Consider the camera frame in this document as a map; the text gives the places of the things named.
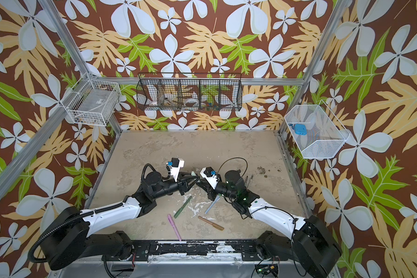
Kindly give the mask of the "blue pen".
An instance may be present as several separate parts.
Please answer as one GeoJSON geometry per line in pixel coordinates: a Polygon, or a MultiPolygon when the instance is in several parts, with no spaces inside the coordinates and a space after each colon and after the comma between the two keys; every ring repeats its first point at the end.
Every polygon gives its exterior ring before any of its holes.
{"type": "Polygon", "coordinates": [[[215,199],[212,201],[212,203],[210,204],[210,206],[206,209],[205,214],[208,214],[209,211],[213,208],[213,206],[220,200],[221,195],[217,195],[215,197],[215,199]]]}

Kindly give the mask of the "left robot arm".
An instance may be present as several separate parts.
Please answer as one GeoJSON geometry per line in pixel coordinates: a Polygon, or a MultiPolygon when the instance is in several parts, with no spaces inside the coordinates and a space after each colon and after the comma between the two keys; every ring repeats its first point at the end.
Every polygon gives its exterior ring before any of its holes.
{"type": "Polygon", "coordinates": [[[178,174],[168,166],[168,175],[151,169],[147,163],[141,174],[138,190],[115,204],[100,208],[77,210],[67,208],[52,222],[34,245],[27,259],[34,264],[49,264],[50,269],[62,269],[79,258],[105,255],[121,259],[130,256],[132,240],[123,231],[98,234],[104,228],[148,214],[156,200],[175,192],[188,192],[199,180],[198,175],[178,174]]]}

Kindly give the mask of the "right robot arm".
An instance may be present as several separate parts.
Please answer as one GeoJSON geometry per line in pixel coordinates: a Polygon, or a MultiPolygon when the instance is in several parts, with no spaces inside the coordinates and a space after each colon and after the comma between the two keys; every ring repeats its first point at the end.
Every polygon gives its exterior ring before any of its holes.
{"type": "Polygon", "coordinates": [[[212,168],[198,174],[198,186],[210,200],[221,195],[240,215],[261,221],[280,232],[264,232],[257,239],[259,256],[279,257],[300,264],[313,278],[326,278],[342,255],[338,242],[325,223],[312,215],[296,216],[268,203],[246,188],[240,171],[230,170],[221,178],[212,168]]]}

